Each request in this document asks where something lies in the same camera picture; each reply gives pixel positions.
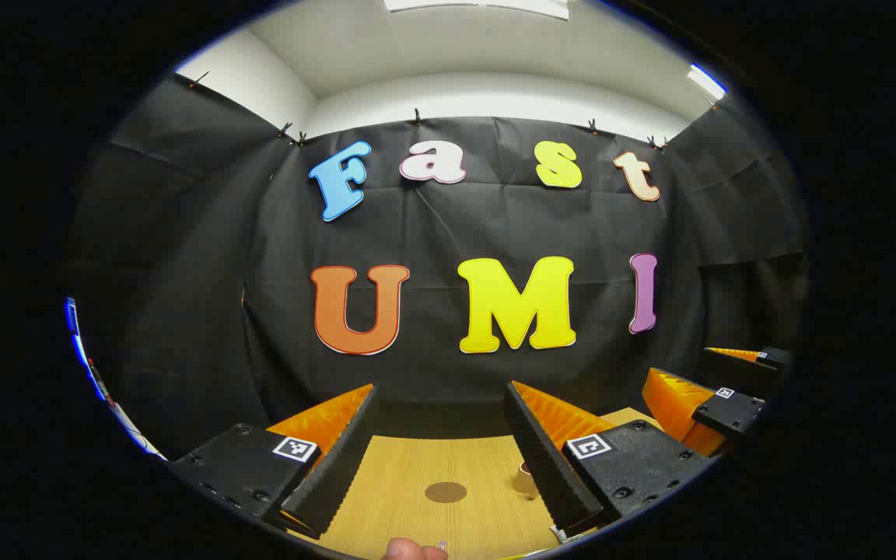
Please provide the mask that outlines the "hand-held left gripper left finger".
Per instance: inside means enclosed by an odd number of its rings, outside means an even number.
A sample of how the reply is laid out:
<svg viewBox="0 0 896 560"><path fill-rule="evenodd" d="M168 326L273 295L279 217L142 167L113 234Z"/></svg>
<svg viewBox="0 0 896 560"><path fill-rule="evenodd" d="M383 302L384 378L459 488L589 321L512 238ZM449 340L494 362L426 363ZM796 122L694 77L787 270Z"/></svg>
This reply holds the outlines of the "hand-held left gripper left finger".
<svg viewBox="0 0 896 560"><path fill-rule="evenodd" d="M377 415L377 387L356 387L270 428L236 423L170 469L242 516L319 539L358 474Z"/></svg>

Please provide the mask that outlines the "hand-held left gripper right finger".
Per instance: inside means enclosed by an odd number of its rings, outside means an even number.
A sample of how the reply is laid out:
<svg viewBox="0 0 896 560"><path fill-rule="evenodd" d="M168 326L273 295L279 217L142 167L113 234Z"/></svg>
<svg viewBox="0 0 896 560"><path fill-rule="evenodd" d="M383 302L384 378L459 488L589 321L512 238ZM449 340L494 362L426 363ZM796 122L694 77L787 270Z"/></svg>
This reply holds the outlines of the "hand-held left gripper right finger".
<svg viewBox="0 0 896 560"><path fill-rule="evenodd" d="M572 537L682 489L717 462L645 419L612 425L511 380L504 414L555 528Z"/></svg>

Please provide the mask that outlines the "beige cup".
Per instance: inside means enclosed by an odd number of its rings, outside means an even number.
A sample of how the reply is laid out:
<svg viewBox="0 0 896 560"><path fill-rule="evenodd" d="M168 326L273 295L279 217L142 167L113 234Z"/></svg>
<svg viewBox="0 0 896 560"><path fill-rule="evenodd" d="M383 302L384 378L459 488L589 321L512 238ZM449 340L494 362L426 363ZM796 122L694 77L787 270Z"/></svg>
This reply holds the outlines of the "beige cup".
<svg viewBox="0 0 896 560"><path fill-rule="evenodd" d="M536 482L534 482L533 475L530 473L530 468L527 466L526 461L520 462L520 466L511 478L511 486L524 499L535 500L538 497Z"/></svg>

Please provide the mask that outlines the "wooden desktop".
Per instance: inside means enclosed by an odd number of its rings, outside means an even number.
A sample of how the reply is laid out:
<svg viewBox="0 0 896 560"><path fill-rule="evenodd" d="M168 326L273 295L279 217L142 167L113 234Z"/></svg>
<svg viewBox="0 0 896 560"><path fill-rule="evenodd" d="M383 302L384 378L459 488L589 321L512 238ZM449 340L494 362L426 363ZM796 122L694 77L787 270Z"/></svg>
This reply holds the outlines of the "wooden desktop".
<svg viewBox="0 0 896 560"><path fill-rule="evenodd" d="M512 436L405 439L374 436L344 503L317 544L376 559L391 538L444 544L450 560L500 560L555 548L543 500L511 486L523 458ZM425 489L454 481L462 501L434 503Z"/></svg>

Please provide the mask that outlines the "white device with black knobs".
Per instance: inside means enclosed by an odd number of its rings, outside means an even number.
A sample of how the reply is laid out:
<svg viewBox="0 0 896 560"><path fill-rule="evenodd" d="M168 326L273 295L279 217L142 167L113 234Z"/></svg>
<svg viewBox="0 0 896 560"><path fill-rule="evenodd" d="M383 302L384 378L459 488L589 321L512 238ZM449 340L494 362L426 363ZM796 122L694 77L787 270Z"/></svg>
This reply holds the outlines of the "white device with black knobs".
<svg viewBox="0 0 896 560"><path fill-rule="evenodd" d="M138 426L134 424L134 422L125 414L122 407L115 403L115 401L109 401L110 411L113 412L114 417L121 423L124 431L134 440L134 443L138 444L140 450L143 453L152 454L154 457L158 457L162 461L167 461L167 458L164 457L162 453L148 439L140 432Z"/></svg>

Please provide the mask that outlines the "black backdrop cloth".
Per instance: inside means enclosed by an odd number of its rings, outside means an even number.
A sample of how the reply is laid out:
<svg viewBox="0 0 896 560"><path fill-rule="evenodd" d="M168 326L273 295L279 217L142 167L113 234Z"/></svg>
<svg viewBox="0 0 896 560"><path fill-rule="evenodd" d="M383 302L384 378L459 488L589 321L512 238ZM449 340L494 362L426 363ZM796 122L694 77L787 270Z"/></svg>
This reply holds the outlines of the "black backdrop cloth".
<svg viewBox="0 0 896 560"><path fill-rule="evenodd" d="M650 366L794 348L807 220L782 150L724 99L665 149L522 118L433 118L295 145L167 79L100 146L59 272L107 389L171 460L373 383L380 431L505 435L520 380L594 414ZM469 259L523 285L572 260L576 343L465 355Z"/></svg>

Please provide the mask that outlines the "ceiling light panel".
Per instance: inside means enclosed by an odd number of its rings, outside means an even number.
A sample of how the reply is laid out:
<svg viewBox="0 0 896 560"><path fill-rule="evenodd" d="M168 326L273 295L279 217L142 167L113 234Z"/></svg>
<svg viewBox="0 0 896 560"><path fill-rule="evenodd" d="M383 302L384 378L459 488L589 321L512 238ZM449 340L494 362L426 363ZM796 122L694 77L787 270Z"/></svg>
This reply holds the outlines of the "ceiling light panel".
<svg viewBox="0 0 896 560"><path fill-rule="evenodd" d="M717 79L714 79L711 75L707 73L703 68L697 65L690 65L687 78L693 82L694 85L699 86L700 89L708 96L709 100L722 100L726 96L726 88L719 84Z"/></svg>
<svg viewBox="0 0 896 560"><path fill-rule="evenodd" d="M569 0L383 0L389 12L440 7L489 7L516 10L555 20L569 21Z"/></svg>

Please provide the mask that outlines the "blue lit monitor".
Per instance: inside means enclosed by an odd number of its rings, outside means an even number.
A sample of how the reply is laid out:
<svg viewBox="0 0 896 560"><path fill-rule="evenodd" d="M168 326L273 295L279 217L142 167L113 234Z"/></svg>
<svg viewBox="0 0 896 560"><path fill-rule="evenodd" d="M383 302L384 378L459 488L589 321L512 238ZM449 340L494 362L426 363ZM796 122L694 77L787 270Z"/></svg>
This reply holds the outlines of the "blue lit monitor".
<svg viewBox="0 0 896 560"><path fill-rule="evenodd" d="M90 383L95 387L97 397L112 408L113 398L111 398L109 391L106 386L104 386L104 381L99 372L97 372L95 363L88 354L86 354L84 343L82 343L81 330L79 330L77 303L75 302L75 299L71 297L68 297L67 300L65 300L65 319L67 320L68 330L70 331L72 347L74 347L79 364L81 364L82 368L86 371L86 376L89 378Z"/></svg>

